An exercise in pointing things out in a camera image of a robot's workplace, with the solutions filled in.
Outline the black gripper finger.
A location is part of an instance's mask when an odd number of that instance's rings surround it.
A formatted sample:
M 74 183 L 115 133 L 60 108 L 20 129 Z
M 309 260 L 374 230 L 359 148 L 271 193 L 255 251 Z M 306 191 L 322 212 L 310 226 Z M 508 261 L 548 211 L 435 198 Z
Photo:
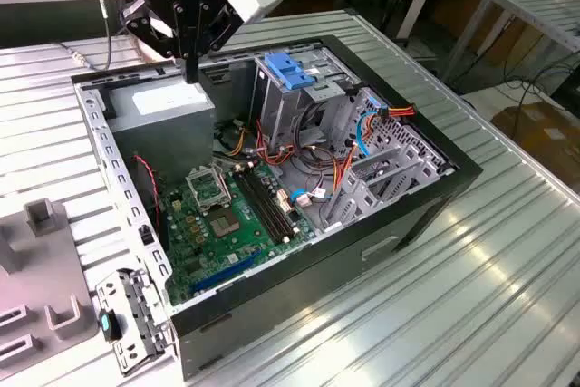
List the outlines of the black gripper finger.
M 198 82 L 199 59 L 221 49 L 242 24 L 242 18 L 226 0 L 199 4 L 189 51 L 190 83 Z
M 189 48 L 182 42 L 182 38 L 178 34 L 173 33 L 172 36 L 167 36 L 158 31 L 152 25 L 149 11 L 145 0 L 134 1 L 122 10 L 121 17 L 124 27 L 158 55 L 166 59 L 173 58 L 184 81 L 191 83 Z

